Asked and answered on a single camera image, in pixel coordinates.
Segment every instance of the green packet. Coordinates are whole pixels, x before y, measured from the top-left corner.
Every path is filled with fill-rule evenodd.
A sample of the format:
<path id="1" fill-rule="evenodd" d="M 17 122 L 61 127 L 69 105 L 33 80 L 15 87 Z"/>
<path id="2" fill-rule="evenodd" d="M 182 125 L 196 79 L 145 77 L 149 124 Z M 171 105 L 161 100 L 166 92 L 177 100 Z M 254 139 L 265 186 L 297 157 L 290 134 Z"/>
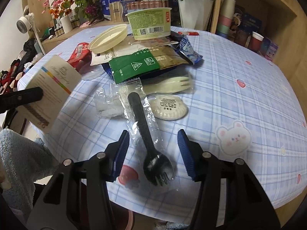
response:
<path id="1" fill-rule="evenodd" d="M 160 65 L 149 49 L 113 58 L 109 61 L 116 84 L 142 73 L 160 69 Z"/>

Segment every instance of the white flower pot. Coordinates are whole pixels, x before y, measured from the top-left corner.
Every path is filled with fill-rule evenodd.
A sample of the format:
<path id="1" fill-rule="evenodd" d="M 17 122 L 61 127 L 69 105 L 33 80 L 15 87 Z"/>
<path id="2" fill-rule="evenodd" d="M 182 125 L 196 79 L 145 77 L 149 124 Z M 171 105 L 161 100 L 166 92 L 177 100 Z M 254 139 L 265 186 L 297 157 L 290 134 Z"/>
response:
<path id="1" fill-rule="evenodd" d="M 206 30 L 213 0 L 178 0 L 181 26 Z"/>
<path id="2" fill-rule="evenodd" d="M 64 33 L 68 33 L 68 32 L 70 32 L 73 29 L 72 24 L 70 22 L 70 16 L 69 15 L 68 16 L 63 16 L 60 19 L 60 21 L 61 21 L 61 24 L 63 26 Z"/>

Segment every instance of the green paper bowl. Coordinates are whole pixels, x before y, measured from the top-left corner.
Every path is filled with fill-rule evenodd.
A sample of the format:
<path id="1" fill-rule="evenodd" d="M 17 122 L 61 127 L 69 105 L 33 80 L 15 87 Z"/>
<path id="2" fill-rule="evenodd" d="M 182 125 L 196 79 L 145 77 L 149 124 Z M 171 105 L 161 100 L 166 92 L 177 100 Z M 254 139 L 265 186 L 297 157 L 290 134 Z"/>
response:
<path id="1" fill-rule="evenodd" d="M 171 34 L 171 8 L 157 7 L 126 14 L 136 40 L 148 40 Z"/>

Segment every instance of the round table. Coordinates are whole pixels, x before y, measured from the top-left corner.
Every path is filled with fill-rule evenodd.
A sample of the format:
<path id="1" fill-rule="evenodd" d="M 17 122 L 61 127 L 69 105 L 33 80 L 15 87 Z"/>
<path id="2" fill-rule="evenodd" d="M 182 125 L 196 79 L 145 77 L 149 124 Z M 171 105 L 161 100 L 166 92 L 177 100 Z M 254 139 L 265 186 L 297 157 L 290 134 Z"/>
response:
<path id="1" fill-rule="evenodd" d="M 53 55 L 67 60 L 78 43 L 91 42 L 109 27 L 85 29 L 62 42 L 21 78 L 19 90 Z M 307 185 L 307 130 L 300 104 L 275 64 L 220 36 L 198 32 L 199 36 L 188 38 L 194 50 L 204 56 L 203 61 L 186 66 L 195 81 L 194 93 L 178 94 L 188 106 L 188 114 L 176 121 L 156 119 L 165 150 L 177 161 L 170 190 L 150 186 L 130 144 L 121 176 L 107 185 L 110 200 L 150 217 L 189 223 L 200 185 L 188 177 L 179 152 L 177 132 L 184 129 L 190 140 L 219 159 L 243 158 L 273 206 L 280 207 Z M 99 87 L 108 90 L 110 82 L 106 73 L 95 80 L 81 81 L 51 133 L 37 130 L 59 161 L 87 160 L 117 141 L 127 129 L 125 118 L 96 116 L 94 93 Z M 232 139 L 241 141 L 239 152 L 230 148 Z M 221 202 L 225 202 L 224 194 L 222 189 Z M 221 203 L 219 221 L 224 210 Z"/>

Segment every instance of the warning triangle symbol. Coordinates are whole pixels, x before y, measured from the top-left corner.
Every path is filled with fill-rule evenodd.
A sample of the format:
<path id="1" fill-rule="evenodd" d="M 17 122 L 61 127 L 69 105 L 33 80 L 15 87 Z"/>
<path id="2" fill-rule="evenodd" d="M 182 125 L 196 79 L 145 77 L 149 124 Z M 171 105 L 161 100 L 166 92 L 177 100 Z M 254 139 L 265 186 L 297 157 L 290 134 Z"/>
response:
<path id="1" fill-rule="evenodd" d="M 142 63 L 132 62 L 131 65 L 133 69 L 136 71 L 142 65 Z"/>

